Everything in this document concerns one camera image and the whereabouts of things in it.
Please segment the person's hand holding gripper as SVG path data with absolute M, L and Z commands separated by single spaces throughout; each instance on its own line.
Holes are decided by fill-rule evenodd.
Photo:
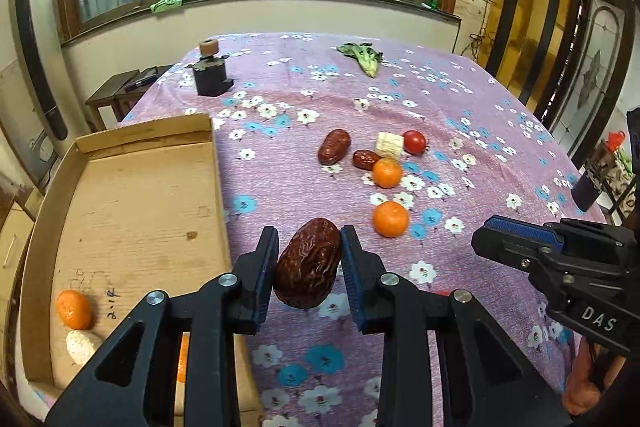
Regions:
M 601 350 L 602 347 L 597 343 L 592 345 L 586 337 L 580 338 L 578 355 L 568 374 L 563 393 L 563 405 L 570 415 L 585 414 L 600 401 L 602 391 L 593 376 L 591 352 L 598 355 Z

